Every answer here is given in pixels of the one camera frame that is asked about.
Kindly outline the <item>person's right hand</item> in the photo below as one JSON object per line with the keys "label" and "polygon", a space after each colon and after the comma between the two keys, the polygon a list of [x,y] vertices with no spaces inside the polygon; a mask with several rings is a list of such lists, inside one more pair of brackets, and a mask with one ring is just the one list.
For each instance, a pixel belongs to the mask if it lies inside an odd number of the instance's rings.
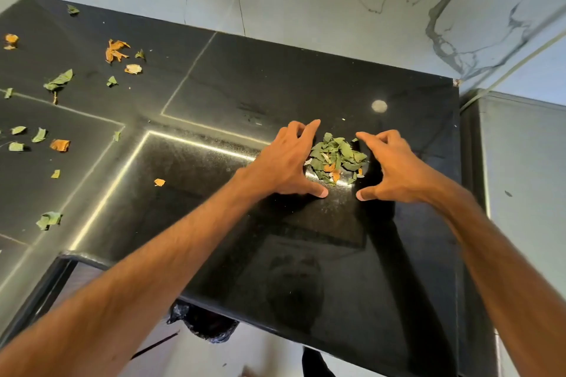
{"label": "person's right hand", "polygon": [[450,184],[450,179],[419,159],[402,137],[401,145],[386,145],[379,134],[359,131],[356,137],[363,141],[379,162],[386,201],[404,203],[427,202]]}

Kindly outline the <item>person's dark trouser leg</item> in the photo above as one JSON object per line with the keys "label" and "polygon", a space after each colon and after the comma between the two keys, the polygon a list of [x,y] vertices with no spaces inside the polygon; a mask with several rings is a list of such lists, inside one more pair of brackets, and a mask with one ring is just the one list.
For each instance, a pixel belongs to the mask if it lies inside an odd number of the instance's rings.
{"label": "person's dark trouser leg", "polygon": [[303,347],[302,354],[303,377],[336,377],[324,361],[321,352]]}

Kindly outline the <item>scattered green and orange leaf scraps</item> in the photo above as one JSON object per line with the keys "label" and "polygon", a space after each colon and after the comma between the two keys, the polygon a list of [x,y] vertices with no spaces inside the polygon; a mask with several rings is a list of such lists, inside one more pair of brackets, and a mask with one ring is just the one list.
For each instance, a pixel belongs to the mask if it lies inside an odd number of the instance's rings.
{"label": "scattered green and orange leaf scraps", "polygon": [[107,64],[110,37],[88,27],[91,9],[20,0],[0,14],[0,236],[31,244],[72,218],[83,178],[106,146],[126,140],[159,85],[142,60]]}

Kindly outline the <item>grey metal refrigerator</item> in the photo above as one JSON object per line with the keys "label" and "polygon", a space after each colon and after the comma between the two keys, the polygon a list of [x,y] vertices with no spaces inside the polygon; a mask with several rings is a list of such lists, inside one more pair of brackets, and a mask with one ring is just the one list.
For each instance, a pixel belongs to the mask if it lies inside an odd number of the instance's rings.
{"label": "grey metal refrigerator", "polygon": [[566,299],[566,107],[487,94],[460,134],[463,185]]}

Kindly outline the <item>person's left hand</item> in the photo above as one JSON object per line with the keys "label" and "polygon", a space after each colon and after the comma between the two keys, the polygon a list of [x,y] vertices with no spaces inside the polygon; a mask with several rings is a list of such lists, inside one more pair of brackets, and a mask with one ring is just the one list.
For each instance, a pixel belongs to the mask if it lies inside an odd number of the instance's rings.
{"label": "person's left hand", "polygon": [[308,180],[303,170],[314,144],[321,121],[308,123],[300,138],[287,138],[287,126],[282,127],[273,142],[265,147],[248,166],[239,169],[228,188],[236,197],[251,202],[271,194],[298,194],[300,180]]}

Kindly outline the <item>black plastic rubbish bag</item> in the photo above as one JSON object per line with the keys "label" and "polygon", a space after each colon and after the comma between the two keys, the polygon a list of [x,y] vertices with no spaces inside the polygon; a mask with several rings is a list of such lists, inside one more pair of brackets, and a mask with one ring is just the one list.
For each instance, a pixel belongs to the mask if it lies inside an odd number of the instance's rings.
{"label": "black plastic rubbish bag", "polygon": [[237,320],[181,300],[176,300],[168,311],[167,324],[177,321],[211,344],[227,342],[239,325]]}

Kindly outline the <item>pile of green leaf pieces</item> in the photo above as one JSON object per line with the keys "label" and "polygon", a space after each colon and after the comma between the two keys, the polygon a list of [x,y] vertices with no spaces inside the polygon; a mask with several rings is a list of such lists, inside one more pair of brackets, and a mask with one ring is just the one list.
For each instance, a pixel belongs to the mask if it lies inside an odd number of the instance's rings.
{"label": "pile of green leaf pieces", "polygon": [[361,152],[358,138],[347,140],[325,133],[303,163],[306,172],[329,186],[350,186],[365,177],[369,157]]}

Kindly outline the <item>person's left forearm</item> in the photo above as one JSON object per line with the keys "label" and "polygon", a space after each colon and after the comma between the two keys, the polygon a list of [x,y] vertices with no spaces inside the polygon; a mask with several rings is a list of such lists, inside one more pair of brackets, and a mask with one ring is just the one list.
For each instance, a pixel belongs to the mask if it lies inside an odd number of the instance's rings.
{"label": "person's left forearm", "polygon": [[252,167],[0,350],[0,377],[116,377],[265,191]]}

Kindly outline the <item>person's right forearm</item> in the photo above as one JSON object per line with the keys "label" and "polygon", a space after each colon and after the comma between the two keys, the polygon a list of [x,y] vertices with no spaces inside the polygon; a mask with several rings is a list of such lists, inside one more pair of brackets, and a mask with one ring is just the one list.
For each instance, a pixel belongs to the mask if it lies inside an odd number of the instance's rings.
{"label": "person's right forearm", "polygon": [[492,223],[474,197],[441,176],[424,199],[444,216],[521,377],[566,377],[566,300]]}

